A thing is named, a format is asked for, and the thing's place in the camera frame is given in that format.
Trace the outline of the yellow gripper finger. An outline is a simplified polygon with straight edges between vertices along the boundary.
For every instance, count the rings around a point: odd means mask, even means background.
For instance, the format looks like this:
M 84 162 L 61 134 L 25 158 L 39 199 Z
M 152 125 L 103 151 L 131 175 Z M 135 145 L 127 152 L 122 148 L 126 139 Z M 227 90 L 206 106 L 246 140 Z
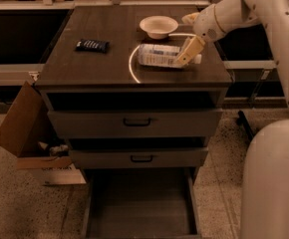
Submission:
M 185 24 L 185 25 L 190 25 L 193 26 L 195 24 L 196 18 L 199 16 L 199 12 L 194 12 L 191 14 L 187 14 L 184 15 L 181 18 L 181 21 Z
M 199 36 L 187 37 L 179 53 L 173 59 L 176 68 L 182 68 L 192 61 L 204 49 L 205 42 Z

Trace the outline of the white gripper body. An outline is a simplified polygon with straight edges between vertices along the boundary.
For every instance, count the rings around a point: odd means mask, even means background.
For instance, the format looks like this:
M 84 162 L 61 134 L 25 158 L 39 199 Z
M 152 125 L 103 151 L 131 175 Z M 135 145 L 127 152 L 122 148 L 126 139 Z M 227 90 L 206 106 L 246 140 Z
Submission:
M 216 42 L 226 35 L 218 24 L 215 5 L 210 5 L 198 13 L 193 23 L 193 31 L 205 42 Z

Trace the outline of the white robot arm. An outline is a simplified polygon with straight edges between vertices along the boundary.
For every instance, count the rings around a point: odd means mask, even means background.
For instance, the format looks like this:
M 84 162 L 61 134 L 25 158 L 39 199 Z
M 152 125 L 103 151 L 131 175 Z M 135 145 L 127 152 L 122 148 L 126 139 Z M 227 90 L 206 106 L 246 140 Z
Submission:
M 191 61 L 206 42 L 260 25 L 289 113 L 289 0 L 221 0 L 182 21 L 192 37 L 176 60 Z M 239 239 L 289 239 L 289 117 L 263 127 L 250 141 L 243 166 Z

